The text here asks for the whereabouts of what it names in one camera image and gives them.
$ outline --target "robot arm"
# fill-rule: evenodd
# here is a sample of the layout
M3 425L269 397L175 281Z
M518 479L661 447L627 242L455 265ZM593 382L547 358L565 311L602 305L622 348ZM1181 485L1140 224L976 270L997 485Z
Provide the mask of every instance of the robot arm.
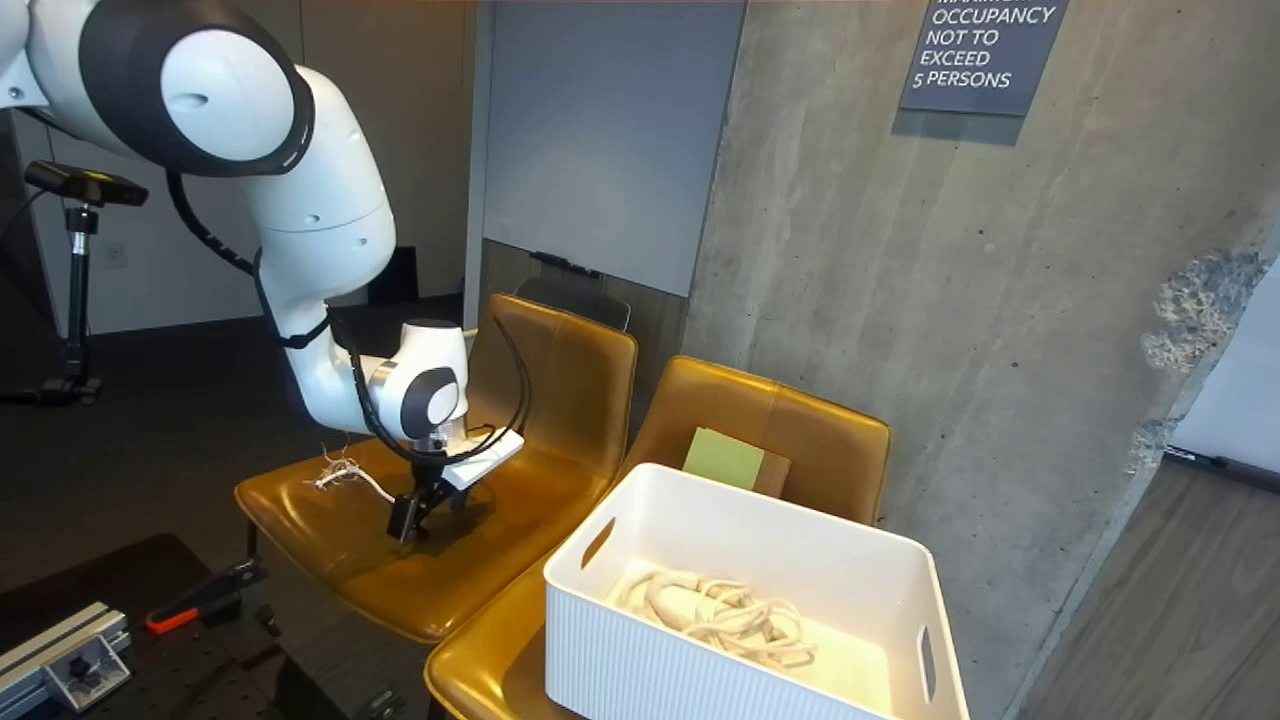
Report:
M394 219L345 91L242 13L216 0L0 0L0 108L145 154L166 170L237 175L258 232L255 285L307 415L400 452L447 441L469 405L461 329L402 329L394 356L327 331L327 297L377 281ZM455 486L518 447L503 431Z

